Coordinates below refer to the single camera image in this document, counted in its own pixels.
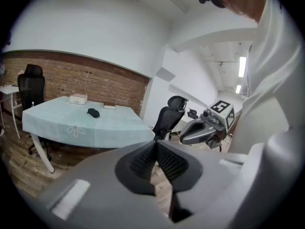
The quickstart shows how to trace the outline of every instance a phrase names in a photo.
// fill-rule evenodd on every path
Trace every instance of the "table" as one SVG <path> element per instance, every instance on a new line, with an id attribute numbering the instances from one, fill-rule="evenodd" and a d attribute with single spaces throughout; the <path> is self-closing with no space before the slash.
<path id="1" fill-rule="evenodd" d="M 178 122 L 178 124 L 174 127 L 174 129 L 171 131 L 173 132 L 180 132 L 182 129 L 186 126 L 186 124 L 194 119 L 188 117 L 188 116 L 182 116 L 181 120 Z"/>
<path id="2" fill-rule="evenodd" d="M 5 100 L 10 99 L 11 114 L 13 116 L 13 120 L 14 120 L 14 124 L 15 124 L 15 128 L 16 128 L 17 136 L 20 139 L 19 132 L 18 132 L 17 125 L 16 125 L 16 120 L 15 120 L 15 113 L 14 113 L 14 109 L 19 108 L 19 107 L 22 106 L 21 104 L 17 104 L 16 100 L 14 100 L 14 93 L 18 93 L 19 89 L 18 89 L 17 86 L 7 85 L 7 86 L 1 86 L 0 87 L 0 92 L 2 92 L 3 94 L 7 95 L 7 98 L 2 99 L 0 101 L 0 103 L 5 101 Z M 2 116 L 1 104 L 0 104 L 0 113 L 1 113 L 1 119 L 2 119 L 3 128 L 5 128 L 4 121 L 3 121 L 3 116 Z"/>
<path id="3" fill-rule="evenodd" d="M 100 113 L 99 118 L 87 114 L 89 108 Z M 23 111 L 22 127 L 30 132 L 34 145 L 50 172 L 54 171 L 38 137 L 59 143 L 93 148 L 121 148 L 151 141 L 152 130 L 129 107 L 104 109 L 103 104 L 87 101 L 71 104 L 69 97 L 59 97 Z"/>

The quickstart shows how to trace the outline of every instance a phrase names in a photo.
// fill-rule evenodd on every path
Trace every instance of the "black mesh pad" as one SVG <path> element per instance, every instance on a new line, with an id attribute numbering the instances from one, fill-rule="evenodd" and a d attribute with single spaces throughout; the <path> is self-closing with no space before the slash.
<path id="1" fill-rule="evenodd" d="M 173 186 L 173 193 L 191 189 L 203 170 L 196 158 L 172 147 L 168 142 L 151 141 L 124 155 L 116 164 L 115 174 L 131 192 L 154 195 L 150 179 L 156 161 Z"/>

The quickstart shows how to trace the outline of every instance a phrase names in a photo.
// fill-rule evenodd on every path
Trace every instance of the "person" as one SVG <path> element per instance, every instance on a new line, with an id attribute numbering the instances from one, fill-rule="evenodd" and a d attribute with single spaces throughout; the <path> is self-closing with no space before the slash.
<path id="1" fill-rule="evenodd" d="M 305 53 L 302 35 L 278 0 L 219 0 L 257 25 L 247 58 L 249 98 L 232 127 L 229 152 L 248 154 L 273 134 L 304 126 Z"/>

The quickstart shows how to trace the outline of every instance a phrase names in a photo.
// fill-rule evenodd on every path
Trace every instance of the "black computer mouse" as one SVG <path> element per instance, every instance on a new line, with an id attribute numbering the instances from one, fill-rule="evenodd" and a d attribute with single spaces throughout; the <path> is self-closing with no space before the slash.
<path id="1" fill-rule="evenodd" d="M 100 117 L 100 113 L 96 109 L 92 109 L 92 108 L 88 109 L 87 114 L 90 114 L 94 118 Z"/>

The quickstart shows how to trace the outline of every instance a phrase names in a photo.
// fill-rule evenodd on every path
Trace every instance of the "ceiling light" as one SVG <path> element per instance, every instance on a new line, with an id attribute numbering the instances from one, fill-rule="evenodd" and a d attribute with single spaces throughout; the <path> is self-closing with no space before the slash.
<path id="1" fill-rule="evenodd" d="M 246 62 L 247 58 L 246 57 L 240 57 L 239 58 L 239 77 L 244 77 L 244 70 L 246 69 Z"/>
<path id="2" fill-rule="evenodd" d="M 237 88 L 236 88 L 236 93 L 237 93 L 237 94 L 239 94 L 241 88 L 242 88 L 241 85 L 237 85 Z"/>

